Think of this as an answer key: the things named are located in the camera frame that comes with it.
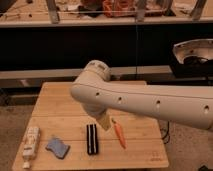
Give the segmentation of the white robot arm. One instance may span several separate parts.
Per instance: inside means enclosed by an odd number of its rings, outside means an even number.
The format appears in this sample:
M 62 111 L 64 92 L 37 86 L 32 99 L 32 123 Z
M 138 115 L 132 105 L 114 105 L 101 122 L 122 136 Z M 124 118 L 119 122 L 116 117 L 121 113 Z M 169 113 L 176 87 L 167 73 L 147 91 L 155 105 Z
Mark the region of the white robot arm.
M 71 86 L 71 96 L 99 119 L 108 109 L 213 132 L 213 87 L 112 83 L 110 68 L 90 61 Z

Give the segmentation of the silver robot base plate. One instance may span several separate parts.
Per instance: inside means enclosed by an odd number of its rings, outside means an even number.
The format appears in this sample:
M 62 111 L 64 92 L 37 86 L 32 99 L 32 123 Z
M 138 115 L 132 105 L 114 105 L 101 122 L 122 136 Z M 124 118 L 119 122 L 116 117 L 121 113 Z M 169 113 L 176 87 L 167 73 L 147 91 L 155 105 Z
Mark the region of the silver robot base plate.
M 192 56 L 213 60 L 213 38 L 183 41 L 174 44 L 172 51 L 180 64 Z

